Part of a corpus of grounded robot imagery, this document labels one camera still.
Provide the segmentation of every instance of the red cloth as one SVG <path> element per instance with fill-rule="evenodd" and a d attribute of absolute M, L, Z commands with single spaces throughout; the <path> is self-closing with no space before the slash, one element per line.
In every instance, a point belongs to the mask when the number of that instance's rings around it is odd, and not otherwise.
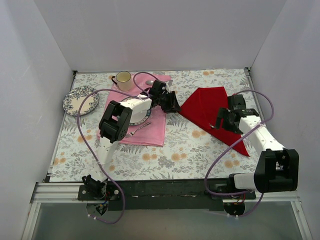
<path fill-rule="evenodd" d="M 199 87 L 181 106 L 179 113 L 207 133 L 230 146 L 241 138 L 240 134 L 226 131 L 223 128 L 214 129 L 210 127 L 210 124 L 213 126 L 216 124 L 219 109 L 228 108 L 227 97 L 223 86 Z M 233 149 L 245 156 L 249 156 L 243 141 L 239 142 Z"/>

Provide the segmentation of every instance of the silverware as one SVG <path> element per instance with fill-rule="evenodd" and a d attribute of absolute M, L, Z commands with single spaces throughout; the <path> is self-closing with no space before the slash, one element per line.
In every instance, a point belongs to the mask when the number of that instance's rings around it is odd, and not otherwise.
<path fill-rule="evenodd" d="M 154 82 L 155 81 L 153 81 L 153 80 L 148 80 L 148 81 L 145 81 L 145 84 L 152 86 L 154 84 Z"/>
<path fill-rule="evenodd" d="M 132 137 L 137 131 L 139 131 L 140 129 L 143 129 L 144 127 L 148 126 L 151 124 L 151 121 L 147 122 L 146 124 L 142 125 L 141 127 L 139 127 L 137 130 L 132 131 L 130 133 L 128 133 L 127 135 L 125 135 L 125 138 L 130 138 Z"/>

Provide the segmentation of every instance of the plate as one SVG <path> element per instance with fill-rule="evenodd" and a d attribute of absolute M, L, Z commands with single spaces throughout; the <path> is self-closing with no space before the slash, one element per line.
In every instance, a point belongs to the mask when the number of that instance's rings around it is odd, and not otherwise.
<path fill-rule="evenodd" d="M 95 89 L 90 86 L 80 86 L 71 90 L 63 99 L 62 106 L 64 111 L 71 116 L 76 116 L 83 100 L 94 91 Z M 98 102 L 98 93 L 90 96 L 82 106 L 80 116 L 90 113 L 98 105 Z"/>
<path fill-rule="evenodd" d="M 127 100 L 134 99 L 133 97 L 126 97 L 121 102 L 125 102 Z M 151 115 L 151 108 L 148 110 L 141 111 L 135 115 L 133 115 L 130 119 L 129 126 L 138 126 L 143 124 Z"/>

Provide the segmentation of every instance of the mug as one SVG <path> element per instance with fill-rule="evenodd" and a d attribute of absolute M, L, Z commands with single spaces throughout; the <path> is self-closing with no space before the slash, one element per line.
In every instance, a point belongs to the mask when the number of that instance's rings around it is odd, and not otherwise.
<path fill-rule="evenodd" d="M 111 77 L 112 82 L 118 86 L 121 91 L 129 91 L 134 86 L 134 81 L 130 72 L 121 71 L 116 76 Z"/>

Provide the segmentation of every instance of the pink placemat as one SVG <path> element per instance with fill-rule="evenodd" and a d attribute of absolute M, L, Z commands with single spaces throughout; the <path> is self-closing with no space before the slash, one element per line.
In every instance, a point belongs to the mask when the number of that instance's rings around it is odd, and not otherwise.
<path fill-rule="evenodd" d="M 167 82 L 171 80 L 171 77 L 168 75 L 155 75 L 160 81 Z M 154 80 L 154 78 L 147 74 L 139 74 L 136 76 L 136 83 L 139 87 L 146 89 L 150 88 L 150 85 L 146 84 L 147 80 Z M 112 89 L 119 90 L 115 85 L 112 86 Z M 141 90 L 136 86 L 126 91 L 125 93 L 137 96 L 141 93 Z M 107 108 L 110 101 L 114 100 L 121 102 L 123 99 L 127 98 L 125 95 L 122 95 L 117 92 L 110 92 L 106 100 L 104 109 Z M 130 144 L 130 145 L 144 145 L 144 146 L 157 146 L 163 147 L 165 142 L 165 131 L 166 131 L 166 114 L 162 111 L 160 106 L 152 108 L 150 117 L 141 125 L 151 122 L 149 126 L 142 128 L 137 131 L 132 137 L 124 138 L 120 141 L 120 144 Z M 141 125 L 129 126 L 128 133 L 135 131 Z M 97 138 L 100 139 L 100 130 L 97 131 Z"/>

